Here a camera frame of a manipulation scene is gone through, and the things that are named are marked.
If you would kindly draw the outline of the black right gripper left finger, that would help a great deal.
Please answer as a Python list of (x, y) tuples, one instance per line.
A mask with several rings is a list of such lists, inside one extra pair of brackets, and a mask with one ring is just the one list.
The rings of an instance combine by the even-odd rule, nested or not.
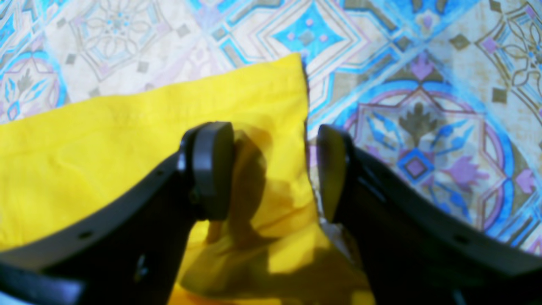
[(167, 304), (195, 223), (228, 215), (234, 150), (232, 123), (198, 125), (114, 202), (2, 252), (2, 305)]

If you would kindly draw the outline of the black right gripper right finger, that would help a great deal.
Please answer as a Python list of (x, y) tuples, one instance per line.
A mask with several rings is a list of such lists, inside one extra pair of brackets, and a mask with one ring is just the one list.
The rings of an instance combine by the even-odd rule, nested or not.
[(541, 258), (427, 203), (345, 130), (317, 135), (325, 220), (355, 241), (378, 305), (540, 305)]

